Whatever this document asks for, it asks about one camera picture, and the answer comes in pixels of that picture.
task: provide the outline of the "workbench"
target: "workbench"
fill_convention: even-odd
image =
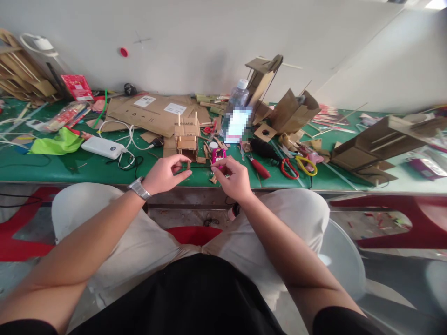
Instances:
[[[17,100],[6,100],[7,105],[4,108],[2,114],[0,114],[0,121],[5,119],[17,117],[20,111],[26,105],[25,102]],[[66,101],[60,101],[53,105],[44,107],[38,112],[33,119],[45,122],[56,115],[61,108],[67,104]],[[340,110],[341,114],[348,114],[347,110]],[[355,124],[360,122],[360,114],[358,111],[348,117],[350,129],[356,130]],[[374,116],[384,116],[384,114],[373,114]],[[4,124],[0,126],[0,132],[7,130],[12,124]],[[95,131],[87,126],[85,123],[78,124],[74,129],[79,131],[85,131],[94,134]],[[314,135],[317,133],[315,129],[310,126],[305,126],[304,130]],[[25,124],[18,126],[15,133],[29,133],[32,132],[38,137],[54,137],[54,134],[42,134],[35,130],[32,130]],[[135,131],[134,140],[139,147],[147,147],[148,144],[139,137],[144,133],[143,129]],[[104,138],[115,140],[120,137],[128,135],[128,131],[103,133]],[[341,131],[330,131],[326,134],[322,134],[323,149],[332,151],[335,142],[345,142],[355,134],[345,133]],[[302,141],[309,140],[308,136],[304,136]],[[128,140],[123,140],[120,143],[127,144]],[[203,141],[199,142],[199,155],[203,154]],[[162,148],[153,148],[147,151],[137,150],[133,145],[130,145],[129,150],[135,156],[142,156],[143,162],[138,167],[137,175],[145,175],[156,162],[157,157],[163,156]],[[259,160],[271,174],[271,178],[264,180],[260,179],[254,168],[252,167],[248,158],[245,161],[241,160],[241,153],[239,146],[231,145],[227,152],[228,155],[232,155],[237,161],[244,164],[249,171],[250,184],[253,190],[272,190],[279,188],[308,188],[310,186],[310,177],[300,172],[300,180],[303,186],[298,180],[291,180],[286,178],[280,171],[278,166],[272,166],[268,159],[253,154],[253,157]],[[437,181],[429,181],[420,176],[416,171],[412,170],[407,164],[406,160],[410,157],[409,154],[404,154],[398,157],[394,157],[389,161],[396,165],[396,167],[388,170],[389,173],[398,177],[397,180],[391,181],[389,185],[383,188],[372,188],[367,185],[366,181],[359,179],[345,170],[333,166],[334,169],[339,171],[345,178],[350,180],[355,188],[343,181],[333,171],[323,164],[318,164],[318,174],[313,178],[312,190],[321,194],[355,194],[368,192],[369,194],[425,194],[425,195],[441,195],[445,194],[447,190],[447,178],[439,179]],[[81,148],[75,153],[66,154],[63,156],[49,156],[38,154],[20,154],[16,147],[0,144],[0,182],[12,182],[12,183],[36,183],[36,184],[51,184],[51,185],[69,185],[80,182],[96,182],[110,185],[128,185],[135,180],[135,170],[123,171],[119,169],[117,163],[113,162],[107,164],[110,161],[108,158],[92,154],[84,151]],[[214,188],[219,187],[219,184],[214,185],[210,182],[212,172],[209,169],[209,161],[207,164],[192,163],[191,169],[193,174],[190,178],[182,182],[181,187],[196,187],[196,188]]]

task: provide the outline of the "bottle cap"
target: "bottle cap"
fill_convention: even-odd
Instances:
[[[239,82],[237,83],[237,88],[240,89],[246,89],[248,86],[248,80],[246,79],[240,79]]]

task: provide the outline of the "scissors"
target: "scissors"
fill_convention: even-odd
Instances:
[[[306,175],[313,177],[313,176],[315,176],[315,175],[317,174],[317,172],[318,172],[318,170],[317,170],[317,166],[316,166],[311,160],[309,160],[307,157],[303,157],[303,154],[301,154],[301,153],[298,153],[298,154],[296,154],[296,153],[291,153],[291,152],[287,149],[287,147],[286,147],[284,144],[282,145],[281,150],[282,150],[282,151],[284,152],[284,154],[285,154],[287,157],[289,157],[289,158],[293,158],[293,156],[295,156],[295,160],[297,161],[298,167],[299,167],[299,168],[300,168]],[[310,165],[313,167],[313,169],[314,169],[313,172],[308,171],[308,170],[305,168],[303,162],[306,162],[307,164],[310,164]]]
[[[287,178],[290,178],[290,179],[298,179],[299,178],[299,173],[298,173],[297,170],[295,170],[295,168],[293,167],[292,163],[290,163],[289,155],[287,155],[287,156],[282,155],[281,150],[279,150],[279,148],[277,147],[276,143],[274,141],[271,141],[271,143],[272,143],[273,147],[275,148],[278,156],[280,158],[282,158],[282,161],[281,161],[281,172],[283,173],[283,175],[285,175]],[[288,174],[285,171],[285,167],[288,167],[290,169],[291,175]]]

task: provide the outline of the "screwdriver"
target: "screwdriver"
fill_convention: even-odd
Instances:
[[[255,170],[259,173],[259,175],[260,175],[261,177],[263,177],[264,179],[268,179],[268,178],[271,177],[270,173],[266,170],[266,168],[264,168],[264,166],[263,166],[261,163],[259,163],[257,160],[255,160],[255,159],[253,158],[253,156],[250,157],[250,156],[247,154],[247,157],[248,157],[248,159],[251,161],[253,167],[254,167]]]

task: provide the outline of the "white power bank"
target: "white power bank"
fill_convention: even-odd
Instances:
[[[81,144],[81,148],[113,160],[117,159],[126,149],[120,143],[106,140],[97,136],[91,137],[86,140],[84,143]]]

